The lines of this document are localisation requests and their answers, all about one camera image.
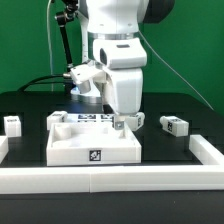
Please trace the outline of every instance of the white block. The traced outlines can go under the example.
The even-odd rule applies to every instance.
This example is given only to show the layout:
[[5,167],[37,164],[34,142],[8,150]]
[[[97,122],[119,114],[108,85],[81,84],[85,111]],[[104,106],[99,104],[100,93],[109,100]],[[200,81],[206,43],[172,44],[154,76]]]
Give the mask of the white block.
[[89,192],[89,168],[2,168],[0,194]]
[[176,137],[188,135],[189,123],[184,120],[181,120],[178,117],[163,116],[160,118],[160,123],[162,124],[162,128],[164,131],[167,131]]
[[4,128],[8,138],[21,136],[21,122],[18,116],[4,117]]
[[125,118],[125,122],[132,131],[137,131],[140,127],[142,127],[144,125],[144,120],[145,114],[142,112]]
[[224,156],[201,135],[191,135],[189,149],[203,165],[224,165]]
[[0,164],[9,151],[8,138],[6,136],[0,136]]
[[223,166],[103,167],[90,178],[90,192],[224,189]]
[[66,111],[55,111],[47,117],[47,130],[51,129],[51,124],[62,123],[67,120],[68,113]]

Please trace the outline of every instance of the black mount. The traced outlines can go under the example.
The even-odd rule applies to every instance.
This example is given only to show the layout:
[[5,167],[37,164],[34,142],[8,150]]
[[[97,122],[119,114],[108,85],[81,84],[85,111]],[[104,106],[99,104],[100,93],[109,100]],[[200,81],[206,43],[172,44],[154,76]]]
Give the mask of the black mount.
[[74,20],[74,17],[76,16],[75,12],[78,9],[77,7],[78,1],[77,0],[62,0],[62,1],[65,3],[65,10],[56,13],[55,19],[57,20],[57,23],[60,27],[60,32],[62,36],[67,61],[67,72],[69,72],[73,67],[73,63],[65,26],[68,22]]

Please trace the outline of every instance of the white plastic border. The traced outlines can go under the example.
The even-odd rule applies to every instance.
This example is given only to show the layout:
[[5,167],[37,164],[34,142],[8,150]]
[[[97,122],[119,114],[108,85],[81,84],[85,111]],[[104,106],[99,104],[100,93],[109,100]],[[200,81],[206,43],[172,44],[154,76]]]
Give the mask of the white plastic border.
[[2,168],[0,194],[223,190],[224,156],[199,135],[190,150],[208,165]]
[[7,136],[0,136],[0,164],[9,151]]

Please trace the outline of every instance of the white cable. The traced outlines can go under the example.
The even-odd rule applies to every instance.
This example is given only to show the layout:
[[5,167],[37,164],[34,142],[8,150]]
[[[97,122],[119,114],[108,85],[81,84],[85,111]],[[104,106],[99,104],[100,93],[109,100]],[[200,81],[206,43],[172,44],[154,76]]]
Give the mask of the white cable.
[[153,47],[148,43],[148,41],[146,40],[146,38],[143,36],[143,34],[141,33],[141,31],[139,30],[139,34],[141,36],[141,38],[144,40],[144,42],[146,43],[146,45],[148,46],[148,48],[154,53],[154,55],[161,60],[172,72],[174,72],[174,74],[176,74],[180,79],[182,79],[182,81],[184,81],[192,90],[194,90],[199,97],[201,97],[201,99],[208,105],[208,107],[212,110],[213,107],[210,105],[210,103],[183,77],[181,76],[174,68],[172,68],[154,49]]
[[53,66],[53,56],[52,56],[52,45],[51,45],[51,28],[50,28],[50,6],[51,1],[49,0],[47,5],[47,38],[48,38],[48,48],[49,48],[49,57],[50,57],[50,72],[51,75],[54,74],[54,66]]

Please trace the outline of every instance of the white cube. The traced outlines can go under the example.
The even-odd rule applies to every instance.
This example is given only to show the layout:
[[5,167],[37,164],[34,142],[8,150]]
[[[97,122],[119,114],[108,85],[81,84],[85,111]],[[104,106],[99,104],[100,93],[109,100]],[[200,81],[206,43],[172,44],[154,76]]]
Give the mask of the white cube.
[[125,122],[132,131],[137,131],[140,127],[142,127],[144,125],[144,120],[145,114],[142,112],[125,118]]
[[66,111],[55,111],[47,117],[47,130],[51,129],[54,123],[63,123],[67,120],[68,113]]
[[7,137],[20,137],[21,136],[21,122],[18,116],[4,117],[4,128]]
[[160,118],[160,123],[162,124],[164,131],[167,131],[176,137],[188,135],[189,123],[178,117],[163,116]]

